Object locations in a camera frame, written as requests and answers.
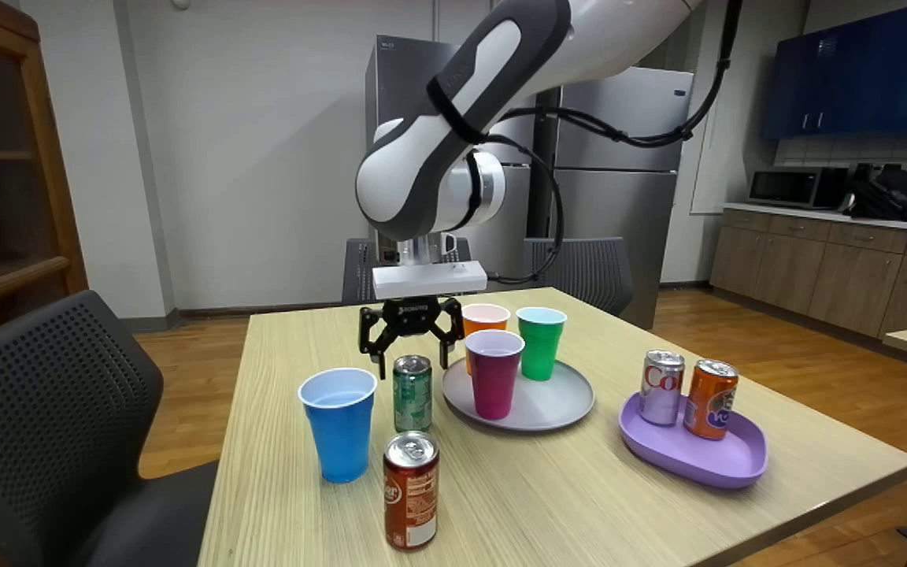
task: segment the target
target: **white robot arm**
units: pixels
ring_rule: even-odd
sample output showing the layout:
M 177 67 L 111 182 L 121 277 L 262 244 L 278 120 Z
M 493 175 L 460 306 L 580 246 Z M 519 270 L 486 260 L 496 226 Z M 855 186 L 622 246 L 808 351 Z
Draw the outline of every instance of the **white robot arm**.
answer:
M 490 217 L 493 158 L 465 155 L 514 100 L 551 86 L 615 77 L 663 42 L 700 0 L 504 0 L 429 86 L 430 100 L 378 133 L 357 203 L 367 224 L 417 244 Z M 482 291 L 480 264 L 439 264 L 399 246 L 399 268 L 374 270 L 378 300 Z

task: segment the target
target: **green cup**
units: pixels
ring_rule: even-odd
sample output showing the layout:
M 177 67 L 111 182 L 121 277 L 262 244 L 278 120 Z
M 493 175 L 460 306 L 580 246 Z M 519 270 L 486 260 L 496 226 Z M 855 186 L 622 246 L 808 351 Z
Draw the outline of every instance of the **green cup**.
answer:
M 557 341 L 567 324 L 567 315 L 557 309 L 544 309 L 544 306 L 525 306 L 525 309 L 516 309 L 516 324 L 519 324 L 519 338 L 525 341 L 519 375 L 531 383 L 548 383 L 555 375 L 555 352 L 557 352 Z

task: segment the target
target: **can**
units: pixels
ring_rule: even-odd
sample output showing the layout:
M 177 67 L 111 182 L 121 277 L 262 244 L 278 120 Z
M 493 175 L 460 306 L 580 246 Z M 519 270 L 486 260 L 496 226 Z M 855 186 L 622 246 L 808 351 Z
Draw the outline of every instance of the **can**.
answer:
M 399 356 L 392 362 L 392 431 L 430 430 L 430 362 L 424 356 Z
M 718 360 L 700 360 L 694 392 L 685 396 L 683 430 L 722 441 L 734 409 L 737 370 Z
M 424 431 L 399 431 L 385 450 L 385 535 L 412 553 L 433 539 L 442 454 Z
M 642 362 L 640 415 L 652 425 L 674 425 L 680 414 L 683 356 L 649 351 Z

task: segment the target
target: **cable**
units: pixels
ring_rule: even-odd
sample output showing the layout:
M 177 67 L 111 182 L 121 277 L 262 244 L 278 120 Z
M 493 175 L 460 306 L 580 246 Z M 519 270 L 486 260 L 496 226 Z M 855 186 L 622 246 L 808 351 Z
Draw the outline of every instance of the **cable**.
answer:
M 634 150 L 661 150 L 661 144 L 685 141 L 685 140 L 694 140 L 694 130 L 712 111 L 712 105 L 715 105 L 715 98 L 718 98 L 718 93 L 723 86 L 723 77 L 729 69 L 729 51 L 734 51 L 734 39 L 737 39 L 739 4 L 742 0 L 726 0 L 722 47 L 718 47 L 715 77 L 712 77 L 712 86 L 706 93 L 706 100 L 700 105 L 700 111 L 694 117 L 685 117 L 672 133 L 661 133 L 661 135 L 628 135 L 622 130 L 618 130 L 618 126 L 612 126 L 612 123 L 603 123 L 603 120 L 597 120 L 593 115 L 571 111 L 571 107 L 516 107 L 516 111 L 504 115 L 500 120 L 510 120 L 510 117 L 557 117 L 557 120 L 572 123 L 572 126 L 580 126 L 586 133 L 595 133 L 595 135 L 612 140 L 612 141 L 628 141 Z
M 496 282 L 496 285 L 534 285 L 540 277 L 540 270 L 548 268 L 548 263 L 559 252 L 559 244 L 564 244 L 564 226 L 567 226 L 567 214 L 564 214 L 564 205 L 559 205 L 559 186 L 555 179 L 555 167 L 531 150 L 519 144 L 516 140 L 506 140 L 506 135 L 486 135 L 486 141 L 490 144 L 510 144 L 516 151 L 523 151 L 525 158 L 531 158 L 531 164 L 540 171 L 540 178 L 551 182 L 551 198 L 555 198 L 555 236 L 551 236 L 551 248 L 544 252 L 540 264 L 525 276 L 525 277 L 487 277 L 487 282 Z

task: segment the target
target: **refrigerator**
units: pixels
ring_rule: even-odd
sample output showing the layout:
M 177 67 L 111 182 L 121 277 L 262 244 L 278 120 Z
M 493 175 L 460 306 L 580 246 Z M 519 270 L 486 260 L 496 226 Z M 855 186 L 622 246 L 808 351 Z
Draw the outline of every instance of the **refrigerator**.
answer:
M 630 135 L 657 135 L 688 115 L 694 73 L 630 67 L 621 77 L 564 86 L 540 105 L 586 111 Z M 537 155 L 555 164 L 564 196 L 564 236 L 622 236 L 634 304 L 621 318 L 652 327 L 663 244 L 680 167 L 680 144 L 634 150 L 588 135 L 559 120 L 540 120 Z M 534 178 L 529 233 L 551 229 L 551 189 Z
M 365 150 L 378 123 L 412 115 L 429 105 L 424 86 L 454 58 L 454 44 L 378 34 L 367 69 L 365 69 Z M 490 126 L 519 144 L 531 144 L 534 120 L 516 117 Z M 487 277 L 519 277 L 523 268 L 523 236 L 529 224 L 529 158 L 506 144 L 486 144 L 506 179 L 504 205 L 487 224 L 462 226 L 454 236 L 469 244 L 469 257 L 482 263 Z M 378 263 L 392 263 L 392 244 L 374 233 Z

